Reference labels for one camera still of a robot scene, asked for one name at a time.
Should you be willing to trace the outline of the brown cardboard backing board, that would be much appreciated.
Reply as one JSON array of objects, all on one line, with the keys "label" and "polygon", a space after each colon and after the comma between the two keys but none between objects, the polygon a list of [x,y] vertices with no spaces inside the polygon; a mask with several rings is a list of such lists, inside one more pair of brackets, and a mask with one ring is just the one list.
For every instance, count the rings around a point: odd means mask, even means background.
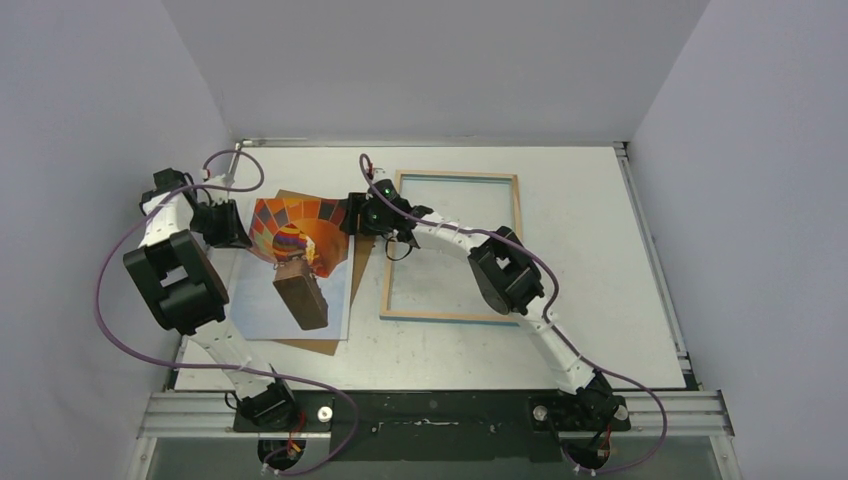
[{"label": "brown cardboard backing board", "polygon": [[272,201],[276,261],[273,286],[300,330],[316,333],[330,325],[328,280],[344,262],[352,274],[350,295],[359,288],[375,240],[351,238],[340,230],[344,199],[319,198],[280,190]]}]

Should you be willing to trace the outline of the hot air balloon photo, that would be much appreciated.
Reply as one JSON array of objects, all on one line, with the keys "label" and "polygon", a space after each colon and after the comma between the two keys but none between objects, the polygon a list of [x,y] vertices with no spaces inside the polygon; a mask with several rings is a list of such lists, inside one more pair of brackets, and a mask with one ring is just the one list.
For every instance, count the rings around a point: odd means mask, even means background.
[{"label": "hot air balloon photo", "polygon": [[353,237],[344,199],[258,198],[235,260],[230,313],[248,340],[348,338]]}]

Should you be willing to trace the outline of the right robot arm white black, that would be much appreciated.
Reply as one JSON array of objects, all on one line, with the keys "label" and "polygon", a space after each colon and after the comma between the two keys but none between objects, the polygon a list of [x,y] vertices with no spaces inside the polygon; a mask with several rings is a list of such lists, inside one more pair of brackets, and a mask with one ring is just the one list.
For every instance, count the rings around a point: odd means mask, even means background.
[{"label": "right robot arm white black", "polygon": [[485,303],[517,320],[528,334],[556,387],[568,397],[565,414],[572,425],[606,430],[615,421],[628,421],[624,399],[555,325],[539,260],[511,228],[491,231],[450,221],[427,206],[411,205],[387,178],[372,183],[365,193],[349,194],[343,203],[346,233],[391,238],[466,261]]}]

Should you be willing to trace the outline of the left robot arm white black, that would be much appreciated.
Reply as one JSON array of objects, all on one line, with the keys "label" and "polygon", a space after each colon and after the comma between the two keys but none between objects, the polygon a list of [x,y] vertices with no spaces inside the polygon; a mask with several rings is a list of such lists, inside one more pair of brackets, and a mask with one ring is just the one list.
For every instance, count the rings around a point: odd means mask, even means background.
[{"label": "left robot arm white black", "polygon": [[215,188],[214,177],[199,189],[175,169],[154,175],[143,193],[143,238],[123,264],[154,319],[206,351],[224,371],[241,418],[257,428],[282,431],[299,420],[298,403],[287,383],[256,353],[226,316],[230,298],[211,263],[208,248],[248,249],[237,204]]}]

